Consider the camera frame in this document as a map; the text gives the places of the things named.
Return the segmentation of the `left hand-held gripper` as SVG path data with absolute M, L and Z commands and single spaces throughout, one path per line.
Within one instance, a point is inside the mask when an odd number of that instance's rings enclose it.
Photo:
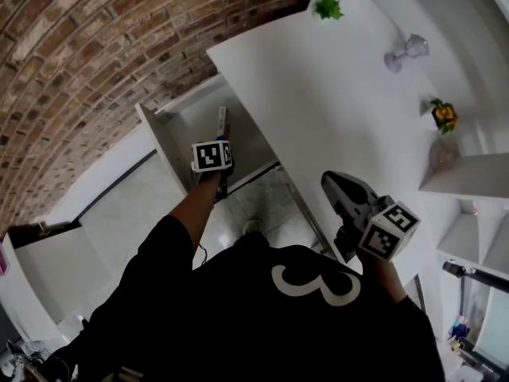
M 220 172 L 221 179 L 216 191 L 216 200 L 227 197 L 227 179 L 232 175 L 235 162 L 228 140 L 198 142 L 192 144 L 191 170 L 196 184 L 201 183 L 210 173 Z

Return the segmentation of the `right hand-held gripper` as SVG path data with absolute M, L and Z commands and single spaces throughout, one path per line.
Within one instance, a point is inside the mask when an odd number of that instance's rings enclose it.
M 368 183 L 349 174 L 326 171 L 321 187 L 342 220 L 334 244 L 347 263 L 359 250 L 390 262 L 420 224 L 401 201 L 377 195 Z

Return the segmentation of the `white and blue box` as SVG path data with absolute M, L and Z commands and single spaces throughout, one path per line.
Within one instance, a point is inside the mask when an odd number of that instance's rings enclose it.
M 219 108 L 218 125 L 217 125 L 217 140 L 227 140 L 228 136 L 228 121 L 227 121 L 227 108 L 222 106 Z

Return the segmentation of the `white drawer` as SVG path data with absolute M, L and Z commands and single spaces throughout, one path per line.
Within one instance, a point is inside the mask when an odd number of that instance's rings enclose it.
M 227 109 L 228 138 L 235 162 L 227 179 L 227 192 L 233 193 L 273 168 L 278 160 L 222 75 L 213 76 L 159 110 L 135 105 L 169 176 L 183 194 L 193 187 L 192 144 L 216 138 L 221 107 Z

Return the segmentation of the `person's left forearm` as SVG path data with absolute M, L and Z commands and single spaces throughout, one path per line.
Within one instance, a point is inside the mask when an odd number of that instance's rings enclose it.
M 204 173 L 199 183 L 169 212 L 169 215 L 178 219 L 187 230 L 193 253 L 196 253 L 212 212 L 221 177 L 222 173 L 218 170 Z

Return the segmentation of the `person's right forearm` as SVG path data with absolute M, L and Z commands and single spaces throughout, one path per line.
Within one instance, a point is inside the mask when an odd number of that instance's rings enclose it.
M 378 259 L 363 250 L 357 251 L 357 257 L 362 264 L 363 277 L 377 282 L 394 303 L 407 297 L 393 263 Z

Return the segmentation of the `white low cabinet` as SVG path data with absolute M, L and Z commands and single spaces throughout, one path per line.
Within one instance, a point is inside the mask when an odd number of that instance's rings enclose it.
M 436 244 L 418 188 L 431 134 L 420 119 L 432 85 L 416 60 L 391 73 L 383 58 L 404 42 L 397 10 L 411 0 L 340 0 L 343 17 L 313 11 L 272 21 L 208 50 L 286 169 L 321 234 L 340 225 L 321 188 L 327 170 L 365 180 L 420 218 L 394 260 L 400 278 L 430 279 Z

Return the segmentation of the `person's light shoe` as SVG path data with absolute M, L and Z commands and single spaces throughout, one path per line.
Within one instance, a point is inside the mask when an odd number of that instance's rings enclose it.
M 245 223 L 239 244 L 264 244 L 266 237 L 263 233 L 263 223 L 260 220 L 249 220 Z

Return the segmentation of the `yellow flower pot plant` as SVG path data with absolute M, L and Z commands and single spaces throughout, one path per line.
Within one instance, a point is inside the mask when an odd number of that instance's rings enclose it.
M 436 98 L 430 101 L 431 115 L 441 134 L 453 132 L 457 127 L 458 114 L 451 103 Z

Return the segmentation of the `white shelving unit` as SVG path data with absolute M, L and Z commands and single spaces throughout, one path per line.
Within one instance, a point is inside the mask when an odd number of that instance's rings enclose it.
M 372 1 L 403 39 L 428 43 L 422 105 L 440 99 L 459 116 L 444 140 L 460 157 L 423 189 L 471 201 L 477 216 L 457 219 L 440 250 L 509 277 L 509 0 Z

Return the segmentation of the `person's black shirt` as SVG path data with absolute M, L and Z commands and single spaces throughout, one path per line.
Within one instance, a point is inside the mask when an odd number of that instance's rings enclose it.
M 445 382 L 427 316 L 375 281 L 250 234 L 202 267 L 184 225 L 163 217 L 112 295 L 63 351 L 100 382 Z

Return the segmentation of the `black pole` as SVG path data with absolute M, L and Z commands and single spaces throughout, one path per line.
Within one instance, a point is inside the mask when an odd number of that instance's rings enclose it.
M 509 280 L 500 278 L 496 275 L 492 275 L 475 268 L 467 269 L 464 266 L 451 262 L 445 262 L 442 266 L 442 269 L 458 279 L 462 279 L 463 277 L 470 278 L 487 286 L 494 287 L 497 290 L 501 290 L 506 294 L 509 294 Z

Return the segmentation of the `small green plant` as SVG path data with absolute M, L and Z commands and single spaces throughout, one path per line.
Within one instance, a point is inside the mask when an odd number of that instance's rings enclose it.
M 340 20 L 344 16 L 340 8 L 340 0 L 317 0 L 314 4 L 314 13 L 321 20 Z

